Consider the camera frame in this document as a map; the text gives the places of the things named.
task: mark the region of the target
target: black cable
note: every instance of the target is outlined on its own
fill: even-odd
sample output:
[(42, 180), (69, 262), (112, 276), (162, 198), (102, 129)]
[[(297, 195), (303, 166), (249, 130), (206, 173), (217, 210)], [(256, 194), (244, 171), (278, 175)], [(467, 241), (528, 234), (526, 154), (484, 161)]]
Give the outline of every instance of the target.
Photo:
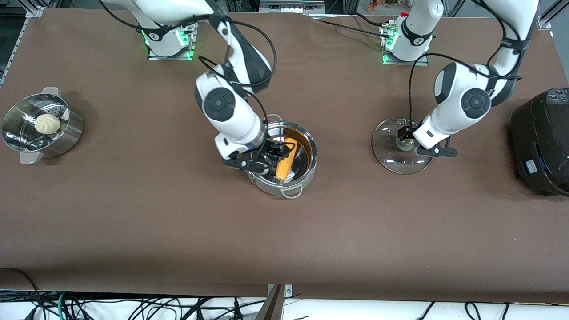
[(154, 307), (150, 308), (150, 309), (149, 309), (149, 316), (148, 316), (148, 318), (146, 318), (146, 320), (152, 318), (152, 317), (153, 317), (160, 309), (162, 309), (162, 308), (173, 310), (172, 308), (167, 307), (167, 305), (168, 305), (168, 303), (170, 303), (170, 302), (172, 302), (172, 301), (174, 301), (174, 300), (176, 300), (176, 298), (172, 298), (172, 299), (166, 301), (165, 303), (161, 303), (159, 306), (154, 306)]
[(516, 35), (516, 40), (521, 40), (522, 38), (519, 36), (519, 32), (516, 30), (516, 28), (514, 28), (514, 26), (509, 23), (507, 20), (498, 17), (498, 15), (492, 10), (490, 9), (485, 3), (479, 2), (477, 0), (471, 0), (472, 2), (474, 2), (475, 4), (481, 6), (482, 8), (486, 9), (486, 11), (490, 12), (498, 21), (505, 23), (506, 25), (508, 25), (508, 27), (510, 27), (510, 29), (512, 29), (512, 31), (514, 32), (514, 34)]
[[(476, 311), (476, 317), (477, 319), (475, 319), (472, 314), (470, 314), (470, 310), (468, 310), (468, 306), (472, 305), (474, 307), (474, 311)], [(467, 316), (470, 317), (470, 319), (472, 320), (481, 320), (480, 318), (480, 312), (478, 311), (478, 307), (474, 304), (474, 302), (467, 302), (464, 304), (464, 310), (466, 311)]]
[(93, 317), (91, 317), (85, 310), (83, 310), (83, 306), (79, 303), (78, 299), (74, 299), (75, 300), (75, 304), (77, 304), (77, 307), (79, 308), (79, 311), (83, 314), (83, 319), (93, 319)]
[(173, 312), (174, 312), (174, 319), (178, 317), (178, 313), (176, 312), (176, 310), (175, 310), (174, 308), (165, 307), (165, 306), (153, 306), (153, 307), (151, 307), (150, 309), (148, 309), (149, 316), (148, 316), (148, 318), (146, 318), (146, 320), (152, 319), (152, 317), (153, 317), (158, 311), (160, 311), (160, 310), (162, 310), (162, 309), (166, 309), (166, 310), (171, 310), (171, 311), (173, 311)]
[(134, 311), (130, 314), (128, 320), (134, 320), (138, 317), (138, 315), (142, 314), (142, 318), (144, 319), (144, 309), (151, 307), (151, 304), (149, 303), (152, 299), (154, 299), (156, 301), (158, 301), (160, 298), (149, 298), (149, 299), (141, 299), (140, 300), (140, 305), (137, 306), (136, 309), (134, 309)]
[(208, 302), (209, 300), (211, 300), (211, 297), (205, 297), (205, 298), (201, 298), (199, 300), (197, 300), (197, 303), (195, 305), (193, 305), (191, 308), (189, 308), (188, 312), (185, 313), (185, 315), (183, 315), (180, 320), (187, 320), (194, 312), (196, 312), (196, 310), (203, 305), (204, 303)]
[(428, 312), (431, 311), (431, 308), (434, 305), (435, 305), (435, 301), (432, 301), (431, 304), (429, 304), (429, 306), (423, 312), (423, 315), (420, 318), (418, 318), (417, 320), (424, 320), (427, 317)]
[(336, 27), (342, 27), (342, 28), (346, 28), (346, 29), (350, 29), (350, 30), (354, 30), (354, 31), (358, 31), (358, 32), (363, 32), (364, 34), (377, 35), (377, 36), (379, 36), (379, 37), (381, 37), (381, 38), (389, 38), (389, 36), (388, 36), (388, 35), (385, 35), (385, 34), (379, 34), (379, 33), (376, 33), (376, 32), (365, 31), (365, 30), (362, 30), (362, 29), (353, 28), (353, 27), (348, 27), (348, 26), (345, 26), (345, 25), (343, 25), (343, 24), (338, 24), (338, 23), (323, 21), (323, 20), (320, 20), (320, 19), (319, 19), (318, 21), (320, 21), (320, 22), (322, 22), (322, 23), (326, 23), (326, 24), (331, 24), (331, 25), (336, 26)]
[(372, 26), (381, 27), (381, 25), (382, 25), (382, 23), (377, 23), (377, 22), (371, 21), (370, 19), (368, 19), (366, 16), (364, 16), (361, 13), (352, 12), (352, 13), (349, 13), (349, 15), (356, 15), (356, 16), (362, 18), (363, 20), (365, 20), (367, 23), (371, 24)]
[(198, 307), (196, 310), (196, 320), (205, 320), (204, 315), (201, 313), (200, 307)]
[(247, 94), (251, 97), (253, 97), (253, 99), (255, 99), (255, 101), (257, 102), (257, 104), (259, 104), (259, 106), (261, 107), (261, 110), (263, 111), (263, 123), (265, 125), (269, 124), (269, 118), (267, 116), (267, 111), (265, 110), (265, 107), (263, 106), (263, 104), (261, 103), (261, 101), (259, 100), (259, 98), (252, 92), (247, 91)]
[[(474, 318), (472, 316), (472, 314), (470, 313), (470, 310), (468, 310), (468, 306), (473, 306), (474, 307), (474, 311), (476, 312), (476, 317)], [(506, 315), (508, 313), (508, 309), (510, 308), (510, 303), (506, 302), (506, 308), (504, 308), (504, 312), (502, 313), (502, 320), (506, 319)], [(481, 320), (482, 318), (480, 318), (480, 312), (478, 311), (478, 307), (476, 306), (476, 304), (474, 302), (467, 302), (464, 304), (464, 310), (466, 311), (467, 316), (470, 317), (471, 320)]]
[(15, 269), (15, 268), (0, 268), (0, 269), (19, 273), (26, 278), (26, 280), (32, 285), (32, 288), (34, 288), (36, 296), (38, 296), (38, 302), (39, 302), (39, 305), (43, 311), (43, 318), (44, 318), (44, 320), (47, 320), (46, 307), (43, 305), (43, 300), (39, 295), (39, 288), (35, 284), (35, 282), (32, 280), (32, 278), (30, 278), (27, 273), (25, 273), (24, 271), (22, 271), (20, 269)]
[(243, 307), (248, 307), (248, 306), (256, 305), (256, 304), (259, 304), (259, 303), (263, 303), (264, 301), (265, 301), (265, 300), (245, 303), (244, 305), (241, 305), (239, 308), (233, 308), (233, 309), (231, 309), (231, 310), (228, 310), (228, 311), (222, 313), (221, 315), (219, 315), (217, 318), (214, 318), (213, 320), (219, 320), (219, 319), (223, 318), (226, 314), (231, 313), (231, 312), (234, 312), (234, 311), (237, 310), (237, 309), (241, 309), (241, 308), (243, 308)]
[(102, 0), (98, 0), (99, 4), (101, 5), (101, 7), (103, 7), (103, 9), (105, 9), (105, 11), (107, 11), (108, 14), (110, 14), (111, 17), (113, 17), (116, 21), (119, 21), (120, 23), (124, 24), (125, 26), (131, 27), (136, 31), (141, 31), (142, 28), (140, 26), (135, 26), (134, 24), (128, 23), (127, 21), (124, 21), (123, 19), (117, 17), (116, 15), (114, 15), (114, 13), (112, 13), (109, 8), (107, 8), (107, 6), (103, 3)]

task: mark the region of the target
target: pot handle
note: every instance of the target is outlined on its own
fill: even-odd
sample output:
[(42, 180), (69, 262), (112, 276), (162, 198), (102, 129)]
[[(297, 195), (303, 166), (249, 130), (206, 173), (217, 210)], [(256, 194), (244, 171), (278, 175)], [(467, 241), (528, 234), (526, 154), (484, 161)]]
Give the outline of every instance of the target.
[(43, 153), (41, 152), (20, 152), (20, 163), (24, 165), (33, 165), (38, 163), (43, 158)]
[[(294, 191), (294, 190), (298, 190), (298, 189), (300, 189), (300, 191), (296, 195), (289, 196), (289, 195), (285, 194), (285, 192)], [(281, 194), (287, 199), (296, 199), (296, 198), (300, 197), (300, 195), (302, 194), (302, 190), (303, 190), (303, 187), (302, 187), (302, 183), (301, 183), (300, 188), (294, 187), (294, 188), (289, 188), (289, 189), (281, 189)]]
[(45, 87), (42, 93), (47, 93), (48, 95), (54, 95), (61, 98), (61, 90), (58, 87)]

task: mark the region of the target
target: metal frame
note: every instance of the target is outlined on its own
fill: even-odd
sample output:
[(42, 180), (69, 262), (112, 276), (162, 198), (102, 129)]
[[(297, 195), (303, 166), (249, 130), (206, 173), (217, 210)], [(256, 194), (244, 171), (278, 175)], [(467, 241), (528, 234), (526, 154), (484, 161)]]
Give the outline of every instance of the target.
[(557, 0), (547, 8), (545, 12), (538, 18), (538, 26), (540, 29), (551, 29), (551, 21), (555, 19), (565, 8), (569, 6), (569, 0)]
[(20, 41), (22, 40), (22, 37), (24, 36), (24, 31), (26, 30), (26, 27), (28, 26), (28, 22), (30, 22), (29, 18), (27, 18), (26, 21), (24, 21), (24, 25), (22, 26), (22, 30), (20, 31), (20, 34), (18, 35), (18, 40), (16, 40), (16, 45), (14, 46), (14, 49), (12, 50), (12, 54), (10, 55), (10, 60), (8, 60), (8, 63), (6, 64), (6, 69), (4, 70), (4, 73), (2, 74), (2, 78), (0, 79), (0, 89), (2, 88), (2, 84), (4, 84), (4, 79), (6, 78), (6, 75), (8, 74), (8, 70), (10, 69), (10, 66), (12, 65), (12, 60), (14, 60), (14, 55), (16, 54), (16, 50), (18, 49), (18, 46), (20, 45)]
[(27, 12), (26, 18), (38, 18), (45, 7), (59, 7), (61, 0), (18, 0)]
[(459, 12), (460, 9), (462, 9), (462, 7), (464, 6), (464, 4), (466, 3), (466, 1), (468, 0), (458, 0), (455, 4), (454, 7), (452, 7), (452, 10), (450, 10), (447, 14), (447, 17), (456, 17), (456, 14)]

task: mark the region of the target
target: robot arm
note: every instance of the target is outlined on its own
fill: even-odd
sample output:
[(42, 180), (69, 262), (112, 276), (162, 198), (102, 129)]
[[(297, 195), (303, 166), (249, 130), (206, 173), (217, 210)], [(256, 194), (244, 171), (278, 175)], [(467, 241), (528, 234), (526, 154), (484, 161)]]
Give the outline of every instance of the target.
[[(286, 157), (290, 149), (266, 136), (266, 129), (247, 103), (251, 93), (269, 86), (272, 75), (267, 59), (237, 29), (214, 0), (105, 0), (129, 9), (144, 28), (147, 38), (161, 28), (207, 19), (225, 39), (233, 54), (196, 79), (195, 99), (209, 122), (220, 132), (215, 144), (224, 164), (240, 170), (265, 174), (269, 164)], [(165, 44), (170, 33), (156, 44)]]
[(504, 35), (496, 63), (490, 67), (474, 64), (471, 68), (451, 63), (438, 74), (435, 98), (439, 105), (413, 131), (427, 151), (479, 122), (515, 89), (515, 76), (535, 25), (538, 0), (479, 1), (503, 21)]
[(415, 0), (411, 12), (393, 23), (397, 33), (387, 50), (399, 60), (415, 61), (428, 50), (432, 33), (443, 16), (441, 0)]

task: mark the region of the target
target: brown table surface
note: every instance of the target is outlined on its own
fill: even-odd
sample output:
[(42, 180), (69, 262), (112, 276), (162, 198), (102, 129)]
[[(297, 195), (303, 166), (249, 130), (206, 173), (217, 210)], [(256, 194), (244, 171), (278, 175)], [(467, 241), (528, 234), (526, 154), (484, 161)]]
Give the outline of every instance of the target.
[[(403, 177), (380, 166), (370, 138), (408, 113), (410, 67), (382, 65), (374, 36), (303, 15), (234, 17), (277, 48), (259, 95), (267, 111), (318, 144), (304, 194), (275, 198), (221, 164), (193, 98), (197, 59), (147, 61), (141, 36), (103, 10), (47, 9), (24, 33), (0, 112), (57, 86), (85, 128), (70, 152), (38, 165), (0, 147), (0, 265), (44, 290), (262, 296), (287, 283), (303, 297), (567, 301), (569, 202), (514, 179), (506, 133), (516, 107), (567, 85), (548, 31), (535, 33), (515, 95), (453, 137), (460, 155)], [(271, 60), (265, 40), (240, 29)], [(501, 36), (494, 20), (473, 18), (442, 19), (436, 33), (431, 52), (471, 63)], [(222, 38), (208, 25), (198, 35), (196, 54), (222, 59)], [(436, 107), (447, 63), (417, 69), (417, 119)], [(1, 287), (27, 288), (0, 274)]]

